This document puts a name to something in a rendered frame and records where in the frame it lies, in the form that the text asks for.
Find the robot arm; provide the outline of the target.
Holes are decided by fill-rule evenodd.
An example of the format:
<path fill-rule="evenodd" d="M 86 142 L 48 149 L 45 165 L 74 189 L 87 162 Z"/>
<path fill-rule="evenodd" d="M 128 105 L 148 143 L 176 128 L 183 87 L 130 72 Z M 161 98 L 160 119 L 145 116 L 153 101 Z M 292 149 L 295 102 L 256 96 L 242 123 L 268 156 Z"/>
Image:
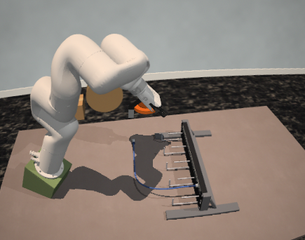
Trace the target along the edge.
<path fill-rule="evenodd" d="M 148 57 L 120 34 L 106 36 L 100 47 L 82 34 L 65 39 L 53 57 L 51 77 L 40 78 L 30 95 L 32 116 L 51 133 L 41 152 L 29 153 L 36 157 L 31 160 L 39 175 L 54 179 L 64 170 L 65 153 L 79 128 L 80 77 L 99 95 L 116 88 L 137 95 L 147 84 L 142 76 L 149 68 Z"/>

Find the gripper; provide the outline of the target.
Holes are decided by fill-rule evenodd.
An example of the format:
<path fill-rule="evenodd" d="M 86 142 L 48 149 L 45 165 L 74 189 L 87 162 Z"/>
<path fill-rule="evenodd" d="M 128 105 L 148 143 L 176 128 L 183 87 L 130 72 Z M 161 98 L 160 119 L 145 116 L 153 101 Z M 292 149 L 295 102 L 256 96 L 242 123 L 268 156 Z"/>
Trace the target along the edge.
<path fill-rule="evenodd" d="M 159 113 L 163 118 L 169 115 L 168 110 L 161 104 L 159 94 L 148 84 L 146 84 L 143 91 L 134 96 L 137 96 L 150 111 Z"/>

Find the black patch panel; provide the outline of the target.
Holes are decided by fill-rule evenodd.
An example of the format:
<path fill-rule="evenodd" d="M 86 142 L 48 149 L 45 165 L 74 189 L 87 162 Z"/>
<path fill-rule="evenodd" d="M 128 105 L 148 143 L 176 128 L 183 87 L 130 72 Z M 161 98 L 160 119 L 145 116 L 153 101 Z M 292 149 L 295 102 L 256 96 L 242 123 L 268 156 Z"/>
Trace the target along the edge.
<path fill-rule="evenodd" d="M 240 210 L 237 202 L 220 205 L 215 204 L 215 199 L 212 193 L 210 182 L 208 180 L 208 175 L 206 173 L 203 159 L 198 148 L 198 143 L 196 141 L 196 137 L 203 136 L 212 136 L 212 133 L 210 130 L 192 131 L 188 119 L 182 119 L 181 132 L 155 133 L 155 139 L 182 138 L 169 139 L 182 140 L 183 146 L 176 147 L 184 147 L 184 153 L 187 157 L 187 161 L 174 161 L 174 163 L 189 161 L 189 167 L 180 168 L 189 168 L 193 183 L 181 185 L 192 185 L 192 187 L 194 187 L 196 195 L 185 196 L 184 198 L 196 197 L 197 201 L 187 202 L 187 204 L 198 203 L 197 208 L 185 208 L 165 211 L 167 220 L 216 215 Z M 211 206 L 209 206 L 209 204 L 211 204 Z"/>

